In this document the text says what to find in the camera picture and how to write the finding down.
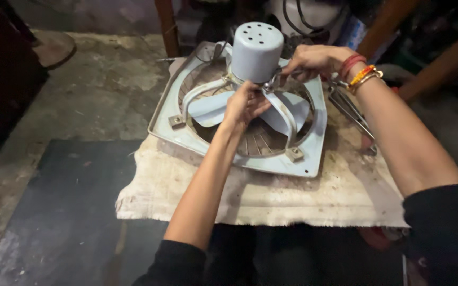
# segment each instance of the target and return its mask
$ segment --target red thread bracelet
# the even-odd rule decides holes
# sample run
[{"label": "red thread bracelet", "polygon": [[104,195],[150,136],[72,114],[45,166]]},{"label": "red thread bracelet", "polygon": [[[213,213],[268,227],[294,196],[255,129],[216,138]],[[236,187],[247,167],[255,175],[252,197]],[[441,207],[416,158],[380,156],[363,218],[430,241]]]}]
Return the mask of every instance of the red thread bracelet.
[{"label": "red thread bracelet", "polygon": [[347,77],[347,74],[349,74],[349,71],[351,68],[357,63],[357,62],[366,62],[367,59],[358,53],[351,55],[348,57],[340,66],[340,71],[339,71],[339,76],[343,80]]}]

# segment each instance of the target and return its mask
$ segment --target wooden chair leg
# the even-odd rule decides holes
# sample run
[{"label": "wooden chair leg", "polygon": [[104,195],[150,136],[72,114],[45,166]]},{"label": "wooden chair leg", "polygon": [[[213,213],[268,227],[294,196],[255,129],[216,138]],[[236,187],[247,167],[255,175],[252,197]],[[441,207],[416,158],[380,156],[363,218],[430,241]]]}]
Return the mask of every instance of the wooden chair leg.
[{"label": "wooden chair leg", "polygon": [[418,3],[420,0],[387,0],[356,51],[370,59]]},{"label": "wooden chair leg", "polygon": [[458,69],[458,41],[445,50],[430,65],[425,67],[415,77],[398,90],[404,100],[409,100],[417,95],[431,91],[444,84]]},{"label": "wooden chair leg", "polygon": [[160,17],[162,37],[164,40],[167,56],[180,56],[178,29],[176,27],[176,22],[174,21],[172,0],[155,0],[155,7],[157,8],[158,16]]}]

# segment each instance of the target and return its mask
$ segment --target fan blade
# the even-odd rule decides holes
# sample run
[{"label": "fan blade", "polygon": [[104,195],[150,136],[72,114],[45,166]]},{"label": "fan blade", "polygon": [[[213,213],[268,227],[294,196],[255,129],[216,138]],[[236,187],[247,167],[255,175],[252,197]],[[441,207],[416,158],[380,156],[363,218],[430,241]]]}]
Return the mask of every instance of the fan blade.
[{"label": "fan blade", "polygon": [[[188,113],[203,127],[215,126],[222,122],[226,112],[227,100],[233,94],[234,91],[227,91],[196,100],[190,104]],[[296,130],[300,130],[309,114],[309,102],[288,92],[275,92],[275,94],[293,114]],[[285,121],[275,108],[268,109],[261,114],[261,118],[276,131],[284,135],[288,134]]]}]

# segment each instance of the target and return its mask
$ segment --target hand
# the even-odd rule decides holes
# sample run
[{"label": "hand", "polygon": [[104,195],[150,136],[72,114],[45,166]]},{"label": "hand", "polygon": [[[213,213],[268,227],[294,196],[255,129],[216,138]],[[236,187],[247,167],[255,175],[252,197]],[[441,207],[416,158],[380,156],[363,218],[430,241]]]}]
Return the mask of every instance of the hand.
[{"label": "hand", "polygon": [[270,108],[271,103],[251,81],[243,85],[227,100],[223,122],[231,122],[246,128],[250,121]]},{"label": "hand", "polygon": [[289,75],[302,82],[313,79],[318,74],[329,78],[331,73],[338,72],[342,63],[355,53],[348,47],[299,45],[288,65],[282,68],[280,85],[285,84]]}]

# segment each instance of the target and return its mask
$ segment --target wire grille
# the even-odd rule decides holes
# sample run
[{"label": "wire grille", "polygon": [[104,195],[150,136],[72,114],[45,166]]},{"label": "wire grille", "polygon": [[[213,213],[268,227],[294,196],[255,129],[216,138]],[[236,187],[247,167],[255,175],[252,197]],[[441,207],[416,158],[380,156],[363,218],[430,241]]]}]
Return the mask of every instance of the wire grille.
[{"label": "wire grille", "polygon": [[[200,86],[201,84],[220,79],[226,73],[226,62],[223,60],[213,62],[212,64],[202,64],[195,68],[181,85],[180,93],[178,94],[178,103],[180,104],[180,108],[183,98],[190,90]],[[194,100],[199,100],[203,97],[213,96],[231,90],[233,90],[232,86],[228,84],[227,86],[218,90],[201,94]],[[281,88],[281,90],[296,94],[297,96],[300,96],[311,103],[311,100],[307,95],[307,90],[302,84],[288,82],[284,88]],[[313,119],[314,110],[312,109],[311,104],[307,120],[296,136],[296,142],[302,140],[302,138],[308,133],[310,127],[312,126]],[[203,127],[197,123],[190,115],[187,119],[187,125],[201,139],[207,141],[208,143],[211,142],[218,128],[218,125],[212,127]],[[240,155],[249,157],[273,155],[284,151],[286,140],[286,135],[275,131],[261,118],[256,118],[252,120],[244,135],[242,136],[238,145],[237,152]]]}]

